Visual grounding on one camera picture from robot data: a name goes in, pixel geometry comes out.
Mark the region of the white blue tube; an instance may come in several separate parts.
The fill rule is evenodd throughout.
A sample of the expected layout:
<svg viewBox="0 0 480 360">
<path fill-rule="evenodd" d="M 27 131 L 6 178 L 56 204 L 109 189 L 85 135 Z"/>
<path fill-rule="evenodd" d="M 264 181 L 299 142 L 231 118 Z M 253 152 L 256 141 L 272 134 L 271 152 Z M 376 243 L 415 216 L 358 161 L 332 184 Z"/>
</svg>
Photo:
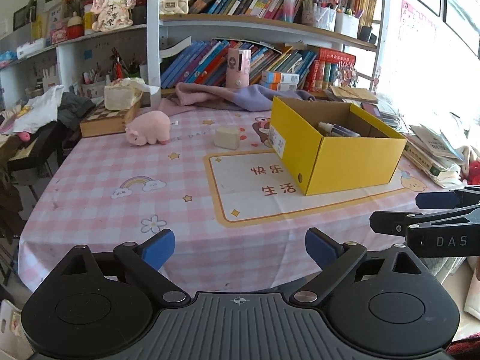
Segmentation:
<svg viewBox="0 0 480 360">
<path fill-rule="evenodd" d="M 329 134 L 332 137 L 360 137 L 359 133 L 356 133 L 349 128 L 343 127 L 339 124 L 333 124 Z"/>
</svg>

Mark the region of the white bookshelf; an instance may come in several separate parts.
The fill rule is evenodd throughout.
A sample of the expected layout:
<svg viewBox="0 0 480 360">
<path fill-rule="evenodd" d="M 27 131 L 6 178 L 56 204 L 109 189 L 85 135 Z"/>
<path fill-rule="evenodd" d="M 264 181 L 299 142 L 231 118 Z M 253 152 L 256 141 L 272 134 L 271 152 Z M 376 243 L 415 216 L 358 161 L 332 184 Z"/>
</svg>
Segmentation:
<svg viewBox="0 0 480 360">
<path fill-rule="evenodd" d="M 310 47 L 329 47 L 336 50 L 354 47 L 374 54 L 380 51 L 378 42 L 371 44 L 321 28 L 255 16 L 161 16 L 159 1 L 148 0 L 145 24 L 63 41 L 38 50 L 26 58 L 17 59 L 2 68 L 1 100 L 4 107 L 12 108 L 24 99 L 26 88 L 33 86 L 41 69 L 52 63 L 57 65 L 60 84 L 70 88 L 80 82 L 82 72 L 106 60 L 113 48 L 118 49 L 121 55 L 143 53 L 147 66 L 147 81 L 152 86 L 159 86 L 161 83 L 160 64 L 166 57 L 168 47 L 185 38 L 240 39 L 260 41 L 276 47 L 302 42 Z"/>
</svg>

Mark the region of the red book set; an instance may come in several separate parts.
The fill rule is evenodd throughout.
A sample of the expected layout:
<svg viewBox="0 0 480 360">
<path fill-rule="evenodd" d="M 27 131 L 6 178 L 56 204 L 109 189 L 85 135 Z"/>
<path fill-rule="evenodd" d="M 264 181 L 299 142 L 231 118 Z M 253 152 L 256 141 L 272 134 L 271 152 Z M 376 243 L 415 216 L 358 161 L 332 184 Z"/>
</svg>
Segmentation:
<svg viewBox="0 0 480 360">
<path fill-rule="evenodd" d="M 355 87 L 356 57 L 336 49 L 319 47 L 307 68 L 304 90 L 320 92 L 330 87 Z"/>
</svg>

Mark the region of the cream tissue box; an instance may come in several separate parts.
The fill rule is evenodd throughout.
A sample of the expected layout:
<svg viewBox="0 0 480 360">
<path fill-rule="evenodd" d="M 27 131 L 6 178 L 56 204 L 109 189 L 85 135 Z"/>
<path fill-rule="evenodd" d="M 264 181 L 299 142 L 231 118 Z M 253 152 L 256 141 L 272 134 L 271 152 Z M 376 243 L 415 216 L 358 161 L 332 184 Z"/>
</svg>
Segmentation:
<svg viewBox="0 0 480 360">
<path fill-rule="evenodd" d="M 109 111 L 128 110 L 144 93 L 157 94 L 158 86 L 148 85 L 142 78 L 124 78 L 112 81 L 104 87 L 104 106 Z"/>
</svg>

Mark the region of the pink doll ornament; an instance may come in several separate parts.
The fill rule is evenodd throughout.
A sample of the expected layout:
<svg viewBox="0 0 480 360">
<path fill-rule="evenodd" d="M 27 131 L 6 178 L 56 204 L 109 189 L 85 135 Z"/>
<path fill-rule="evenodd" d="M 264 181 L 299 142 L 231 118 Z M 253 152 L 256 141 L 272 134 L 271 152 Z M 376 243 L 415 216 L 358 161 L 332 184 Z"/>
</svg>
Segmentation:
<svg viewBox="0 0 480 360">
<path fill-rule="evenodd" d="M 95 32 L 111 32 L 134 24 L 131 10 L 136 0 L 93 0 L 90 11 L 96 16 L 92 23 Z"/>
</svg>

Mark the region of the pink checkered tablecloth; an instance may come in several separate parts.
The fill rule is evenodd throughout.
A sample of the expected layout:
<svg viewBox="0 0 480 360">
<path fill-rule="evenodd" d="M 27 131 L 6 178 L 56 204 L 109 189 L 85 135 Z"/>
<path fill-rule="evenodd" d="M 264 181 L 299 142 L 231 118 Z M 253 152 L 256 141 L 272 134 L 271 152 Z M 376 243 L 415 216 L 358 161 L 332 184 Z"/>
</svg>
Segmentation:
<svg viewBox="0 0 480 360">
<path fill-rule="evenodd" d="M 163 229 L 176 238 L 163 266 L 190 293 L 249 292 L 317 271 L 304 245 L 319 228 L 337 242 L 383 250 L 374 211 L 414 211 L 434 183 L 402 161 L 391 183 L 305 196 L 255 131 L 268 113 L 198 109 L 177 115 L 166 145 L 135 147 L 122 134 L 82 139 L 30 214 L 19 241 L 19 277 L 36 289 L 74 245 L 94 252 L 142 243 Z M 214 146 L 218 127 L 240 129 L 240 146 Z"/>
</svg>

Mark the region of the yellow cardboard box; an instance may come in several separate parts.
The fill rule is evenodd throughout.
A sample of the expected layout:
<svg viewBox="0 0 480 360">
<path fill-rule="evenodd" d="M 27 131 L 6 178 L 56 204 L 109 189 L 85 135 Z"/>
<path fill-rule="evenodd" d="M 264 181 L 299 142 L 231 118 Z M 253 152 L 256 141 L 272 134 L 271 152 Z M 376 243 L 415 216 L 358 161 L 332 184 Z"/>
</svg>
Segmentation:
<svg viewBox="0 0 480 360">
<path fill-rule="evenodd" d="M 360 137 L 328 135 L 320 122 Z M 401 133 L 354 104 L 286 97 L 272 100 L 269 139 L 306 196 L 388 184 L 406 143 Z"/>
</svg>

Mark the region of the white spray bottle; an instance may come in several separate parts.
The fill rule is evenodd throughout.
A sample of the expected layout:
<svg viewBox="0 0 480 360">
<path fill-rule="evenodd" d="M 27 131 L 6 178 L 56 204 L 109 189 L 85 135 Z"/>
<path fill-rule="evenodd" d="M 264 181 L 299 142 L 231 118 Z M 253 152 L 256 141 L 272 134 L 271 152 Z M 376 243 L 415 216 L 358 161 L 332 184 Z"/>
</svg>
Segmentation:
<svg viewBox="0 0 480 360">
<path fill-rule="evenodd" d="M 333 131 L 334 125 L 330 123 L 320 122 L 318 128 L 321 129 L 326 134 L 330 135 Z"/>
</svg>

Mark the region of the cream heart block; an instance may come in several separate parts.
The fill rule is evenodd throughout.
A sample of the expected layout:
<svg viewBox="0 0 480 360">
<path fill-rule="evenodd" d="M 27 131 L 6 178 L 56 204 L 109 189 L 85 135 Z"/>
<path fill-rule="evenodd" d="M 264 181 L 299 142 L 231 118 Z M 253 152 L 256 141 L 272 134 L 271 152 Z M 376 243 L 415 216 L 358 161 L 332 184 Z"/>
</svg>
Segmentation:
<svg viewBox="0 0 480 360">
<path fill-rule="evenodd" d="M 237 150 L 240 146 L 240 129 L 230 126 L 218 127 L 215 131 L 213 142 L 216 147 Z"/>
</svg>

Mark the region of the orange white box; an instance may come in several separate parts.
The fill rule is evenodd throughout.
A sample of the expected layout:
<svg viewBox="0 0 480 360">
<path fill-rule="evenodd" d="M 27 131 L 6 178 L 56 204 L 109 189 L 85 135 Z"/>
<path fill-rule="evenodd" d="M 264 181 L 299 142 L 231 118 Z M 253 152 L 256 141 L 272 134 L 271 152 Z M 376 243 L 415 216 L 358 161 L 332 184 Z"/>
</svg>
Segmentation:
<svg viewBox="0 0 480 360">
<path fill-rule="evenodd" d="M 263 71 L 259 84 L 276 91 L 295 91 L 299 84 L 299 74 Z"/>
</svg>

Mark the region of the pink purple cloth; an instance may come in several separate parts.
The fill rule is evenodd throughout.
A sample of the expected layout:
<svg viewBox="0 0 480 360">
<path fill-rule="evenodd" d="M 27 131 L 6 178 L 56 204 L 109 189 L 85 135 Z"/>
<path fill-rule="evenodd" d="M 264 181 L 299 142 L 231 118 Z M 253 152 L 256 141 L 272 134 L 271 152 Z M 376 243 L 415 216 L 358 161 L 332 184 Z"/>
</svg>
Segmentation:
<svg viewBox="0 0 480 360">
<path fill-rule="evenodd" d="M 175 92 L 162 97 L 157 110 L 174 116 L 197 107 L 227 111 L 270 111 L 275 98 L 296 98 L 313 101 L 315 97 L 304 90 L 276 91 L 261 85 L 244 88 L 224 88 L 200 84 L 180 83 Z"/>
</svg>

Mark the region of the black smartphone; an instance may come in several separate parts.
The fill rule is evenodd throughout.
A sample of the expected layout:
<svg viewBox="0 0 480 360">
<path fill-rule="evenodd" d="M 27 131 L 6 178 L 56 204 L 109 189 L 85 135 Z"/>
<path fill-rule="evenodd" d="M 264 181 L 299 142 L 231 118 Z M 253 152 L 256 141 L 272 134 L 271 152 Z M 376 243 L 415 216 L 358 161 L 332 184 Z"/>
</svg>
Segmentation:
<svg viewBox="0 0 480 360">
<path fill-rule="evenodd" d="M 383 120 L 381 112 L 379 111 L 376 104 L 373 104 L 373 103 L 370 103 L 370 102 L 361 102 L 361 107 L 365 111 L 367 111 L 369 114 L 371 114 L 372 116 L 375 116 L 379 120 Z"/>
</svg>

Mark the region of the wooden chess box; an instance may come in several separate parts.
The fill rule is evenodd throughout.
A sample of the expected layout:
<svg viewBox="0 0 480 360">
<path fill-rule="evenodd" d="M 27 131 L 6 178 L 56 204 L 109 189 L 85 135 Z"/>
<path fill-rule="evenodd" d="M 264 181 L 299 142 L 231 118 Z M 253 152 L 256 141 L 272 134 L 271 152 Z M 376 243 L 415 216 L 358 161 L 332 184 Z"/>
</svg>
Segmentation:
<svg viewBox="0 0 480 360">
<path fill-rule="evenodd" d="M 80 122 L 81 135 L 87 138 L 124 133 L 126 125 L 136 117 L 140 105 L 141 101 L 137 100 L 126 110 L 109 111 L 104 102 L 100 103 Z"/>
</svg>

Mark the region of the stack of books papers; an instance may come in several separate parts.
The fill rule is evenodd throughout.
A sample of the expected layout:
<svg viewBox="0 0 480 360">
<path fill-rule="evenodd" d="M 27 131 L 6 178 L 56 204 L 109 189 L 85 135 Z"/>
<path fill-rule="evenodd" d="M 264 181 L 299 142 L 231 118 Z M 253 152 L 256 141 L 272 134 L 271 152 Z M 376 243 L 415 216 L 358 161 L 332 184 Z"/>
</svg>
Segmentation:
<svg viewBox="0 0 480 360">
<path fill-rule="evenodd" d="M 441 133 L 436 133 L 422 124 L 406 124 L 387 99 L 367 89 L 330 87 L 324 90 L 324 93 L 330 101 L 349 102 L 360 108 L 361 102 L 376 104 L 382 121 L 405 136 L 407 142 L 403 155 L 407 159 L 442 188 L 453 189 L 464 185 L 461 180 L 461 165 L 465 158 Z"/>
</svg>

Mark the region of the pink plush pig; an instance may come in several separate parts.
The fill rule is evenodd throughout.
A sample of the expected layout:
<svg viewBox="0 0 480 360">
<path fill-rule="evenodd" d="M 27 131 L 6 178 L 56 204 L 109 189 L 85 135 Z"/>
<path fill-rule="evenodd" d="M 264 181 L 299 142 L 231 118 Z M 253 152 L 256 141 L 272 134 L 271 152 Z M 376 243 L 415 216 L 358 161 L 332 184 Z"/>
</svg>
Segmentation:
<svg viewBox="0 0 480 360">
<path fill-rule="evenodd" d="M 137 116 L 125 127 L 126 140 L 133 146 L 166 145 L 170 141 L 172 122 L 162 111 L 149 111 Z"/>
</svg>

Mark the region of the white t-shirt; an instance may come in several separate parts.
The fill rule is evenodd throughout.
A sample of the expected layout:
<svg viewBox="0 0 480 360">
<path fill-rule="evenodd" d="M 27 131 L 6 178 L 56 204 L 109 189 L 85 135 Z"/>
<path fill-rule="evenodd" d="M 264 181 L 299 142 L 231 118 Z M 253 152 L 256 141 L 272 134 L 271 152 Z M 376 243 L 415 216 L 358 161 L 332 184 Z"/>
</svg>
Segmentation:
<svg viewBox="0 0 480 360">
<path fill-rule="evenodd" d="M 56 121 L 64 90 L 63 85 L 57 85 L 30 99 L 16 116 L 10 132 L 34 134 L 39 128 Z"/>
</svg>

